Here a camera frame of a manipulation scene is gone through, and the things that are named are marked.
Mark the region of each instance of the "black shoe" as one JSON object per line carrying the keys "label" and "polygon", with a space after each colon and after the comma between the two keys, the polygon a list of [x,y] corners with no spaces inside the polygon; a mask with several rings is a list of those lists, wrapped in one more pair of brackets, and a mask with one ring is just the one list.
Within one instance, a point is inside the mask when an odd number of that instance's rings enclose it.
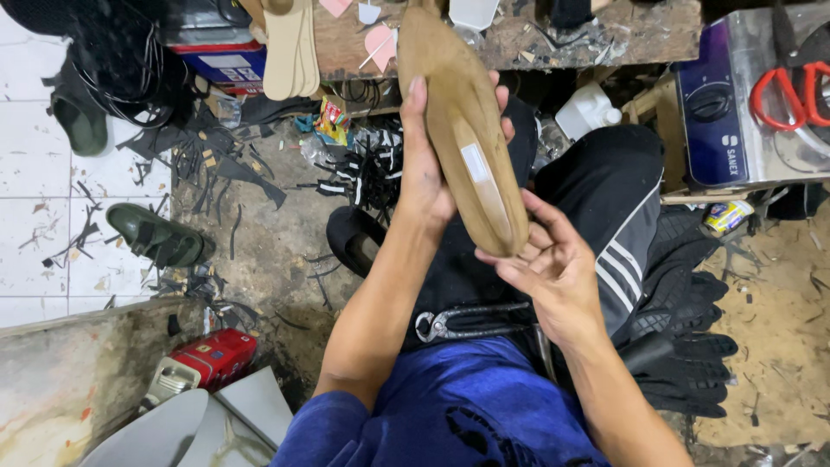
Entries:
{"label": "black shoe", "polygon": [[342,206],[329,216],[325,237],[335,257],[349,271],[366,278],[374,263],[374,256],[366,252],[366,243],[374,242],[378,248],[386,238],[386,229],[372,219],[366,211]]}

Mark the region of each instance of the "hand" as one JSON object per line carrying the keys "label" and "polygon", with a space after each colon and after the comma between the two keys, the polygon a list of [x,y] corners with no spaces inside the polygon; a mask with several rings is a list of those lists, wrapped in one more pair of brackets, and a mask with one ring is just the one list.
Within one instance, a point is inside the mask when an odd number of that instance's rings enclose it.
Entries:
{"label": "hand", "polygon": [[[499,112],[504,112],[507,107],[507,87],[497,86],[498,71],[490,71],[489,74],[495,88]],[[424,125],[426,107],[427,84],[422,76],[415,76],[409,85],[409,96],[401,106],[403,175],[401,196],[395,212],[413,216],[421,225],[442,233],[447,222],[456,213],[456,203],[427,138]],[[515,136],[515,130],[509,118],[501,119],[501,130],[505,133],[505,141],[510,143]]]}
{"label": "hand", "polygon": [[544,334],[566,354],[610,342],[599,308],[591,248],[562,211],[526,189],[521,194],[539,222],[530,223],[524,250],[512,258],[496,258],[477,249],[476,256],[533,298]]}

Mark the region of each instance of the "blue shirt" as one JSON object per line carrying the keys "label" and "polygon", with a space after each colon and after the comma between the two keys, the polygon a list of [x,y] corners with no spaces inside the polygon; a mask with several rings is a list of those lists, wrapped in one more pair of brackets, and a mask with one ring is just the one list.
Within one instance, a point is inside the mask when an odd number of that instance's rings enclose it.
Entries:
{"label": "blue shirt", "polygon": [[608,465],[579,403],[504,337],[402,354],[374,412],[343,391],[297,412],[271,466]]}

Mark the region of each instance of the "white stripe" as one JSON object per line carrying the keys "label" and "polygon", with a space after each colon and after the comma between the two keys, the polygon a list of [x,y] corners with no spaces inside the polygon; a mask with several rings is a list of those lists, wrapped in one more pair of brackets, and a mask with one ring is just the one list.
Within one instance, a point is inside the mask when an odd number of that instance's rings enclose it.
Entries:
{"label": "white stripe", "polygon": [[358,189],[357,189],[357,196],[354,197],[354,205],[357,206],[360,204],[360,192],[363,191],[363,179],[358,179]]}
{"label": "white stripe", "polygon": [[609,246],[617,250],[617,253],[620,253],[620,255],[622,255],[622,257],[625,258],[631,264],[631,267],[634,268],[635,271],[637,271],[637,277],[640,278],[640,280],[642,281],[642,269],[640,269],[640,265],[637,263],[637,260],[634,259],[634,255],[629,253],[628,250],[626,250],[621,244],[619,244],[619,242],[616,239],[611,240]]}
{"label": "white stripe", "polygon": [[605,268],[600,266],[598,263],[595,264],[594,267],[597,269],[597,274],[599,275],[599,277],[603,281],[605,281],[606,284],[608,284],[608,286],[611,288],[611,290],[614,291],[614,293],[617,294],[617,297],[619,297],[620,302],[622,302],[622,304],[625,305],[626,311],[630,313],[631,310],[634,309],[634,305],[632,305],[631,301],[628,300],[628,297],[626,296],[625,292],[623,292],[623,290],[620,288],[620,285],[617,283],[617,281],[615,281],[614,278],[611,277],[611,274],[609,274],[608,271],[606,271]]}
{"label": "white stripe", "polygon": [[[665,169],[660,171],[660,177],[657,178],[657,184],[654,185],[654,188],[652,188],[652,191],[648,192],[648,194],[645,196],[645,198],[643,198],[642,201],[640,201],[640,204],[638,204],[637,207],[634,208],[634,210],[628,215],[628,217],[625,219],[625,221],[622,222],[622,225],[620,225],[620,228],[617,229],[617,232],[614,232],[613,237],[611,237],[611,241],[614,241],[614,239],[620,234],[620,232],[622,232],[623,229],[625,229],[625,226],[628,225],[628,223],[631,221],[631,218],[634,217],[634,214],[636,214],[637,211],[639,211],[640,208],[646,203],[646,201],[648,201],[648,199],[652,196],[652,194],[654,194],[654,192],[657,191],[658,188],[660,188],[660,182],[661,182],[661,180],[663,180],[663,172],[665,172],[665,171],[666,171]],[[604,253],[605,250],[607,250],[607,249],[608,249],[608,245],[605,245],[605,248],[600,250],[600,254]]]}
{"label": "white stripe", "polygon": [[617,261],[615,257],[611,256],[607,251],[603,251],[603,254],[599,256],[601,256],[605,261],[608,261],[608,264],[612,265],[614,269],[617,269],[617,271],[619,271],[619,273],[622,274],[622,277],[625,278],[625,281],[628,283],[628,285],[631,286],[631,289],[634,291],[634,295],[637,296],[637,300],[639,300],[640,295],[642,295],[642,292],[640,292],[640,286],[637,285],[637,281],[635,281],[634,278],[631,276],[630,272],[627,269],[625,269],[625,266],[623,266],[619,261]]}

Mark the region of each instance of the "concrete floor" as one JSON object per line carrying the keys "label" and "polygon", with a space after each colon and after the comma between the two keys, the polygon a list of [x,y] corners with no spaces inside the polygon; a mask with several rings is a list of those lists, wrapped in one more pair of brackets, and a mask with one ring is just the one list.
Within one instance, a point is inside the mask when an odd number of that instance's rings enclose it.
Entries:
{"label": "concrete floor", "polygon": [[[289,149],[289,145],[298,145],[301,138],[291,120],[273,126],[274,135],[253,142],[276,176],[276,180],[266,178],[288,194],[279,210],[275,210],[274,202],[258,186],[233,181],[220,203],[222,225],[219,225],[213,207],[208,216],[204,212],[191,213],[200,190],[180,184],[173,192],[173,217],[216,243],[210,259],[217,273],[228,281],[224,298],[262,311],[254,328],[259,334],[257,365],[274,368],[277,377],[282,379],[282,390],[291,409],[296,411],[314,390],[334,314],[345,306],[361,279],[345,267],[322,278],[330,300],[328,307],[324,305],[317,281],[307,278],[339,265],[336,258],[319,263],[309,263],[306,259],[331,253],[325,239],[325,225],[329,214],[347,201],[344,197],[325,197],[314,189],[285,189],[326,179],[328,174],[306,162],[300,150]],[[282,151],[279,150],[281,140],[284,141]],[[250,164],[253,160],[245,155],[242,161]],[[217,185],[214,196],[218,196],[224,183]],[[242,206],[242,221],[235,234],[231,260],[230,237],[238,204]],[[275,312],[310,330],[287,326]]]}

